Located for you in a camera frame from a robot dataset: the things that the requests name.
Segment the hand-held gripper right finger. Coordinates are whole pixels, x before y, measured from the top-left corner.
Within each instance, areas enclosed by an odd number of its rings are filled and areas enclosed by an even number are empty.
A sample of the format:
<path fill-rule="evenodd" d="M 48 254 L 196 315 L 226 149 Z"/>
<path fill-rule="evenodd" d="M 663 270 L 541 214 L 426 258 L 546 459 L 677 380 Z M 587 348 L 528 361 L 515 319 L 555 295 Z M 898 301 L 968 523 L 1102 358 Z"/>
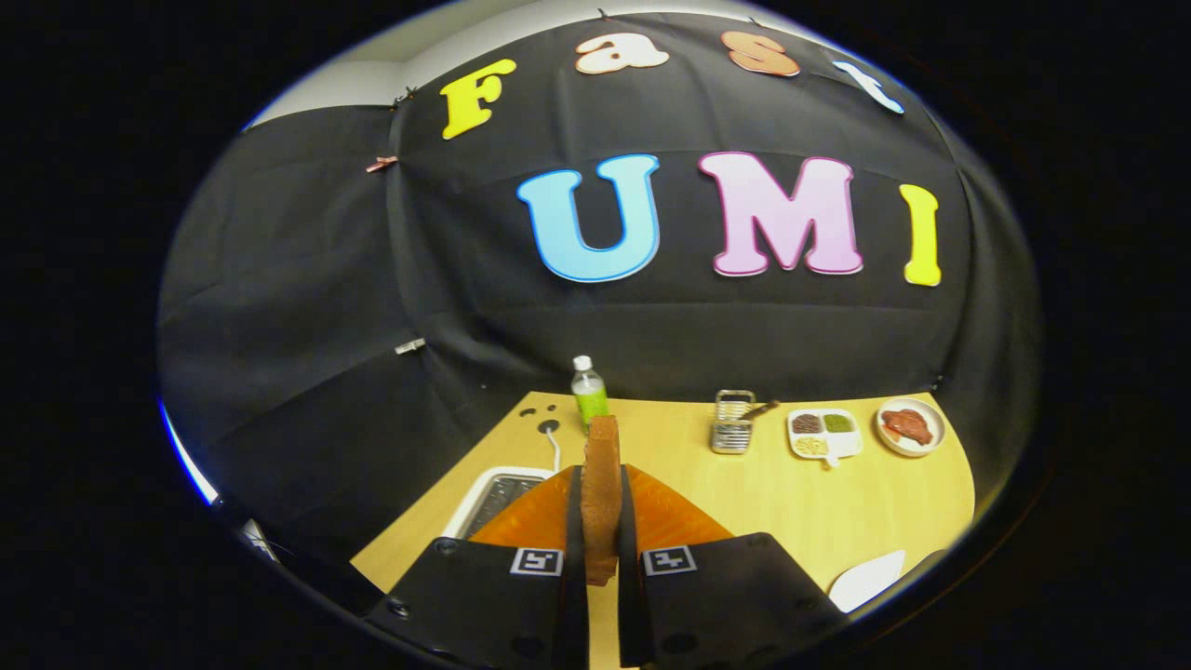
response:
<path fill-rule="evenodd" d="M 630 465 L 618 543 L 621 666 L 762 669 L 847 624 L 773 536 L 732 537 Z"/>

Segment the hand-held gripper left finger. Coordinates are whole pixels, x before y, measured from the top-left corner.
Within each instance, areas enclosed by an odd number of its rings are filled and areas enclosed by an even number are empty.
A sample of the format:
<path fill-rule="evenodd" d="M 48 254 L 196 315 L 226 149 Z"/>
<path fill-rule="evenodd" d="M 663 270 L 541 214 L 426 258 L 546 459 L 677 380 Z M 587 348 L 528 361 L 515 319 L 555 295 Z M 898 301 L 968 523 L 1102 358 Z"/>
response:
<path fill-rule="evenodd" d="M 587 669 L 582 475 L 485 472 L 367 624 L 451 669 Z"/>

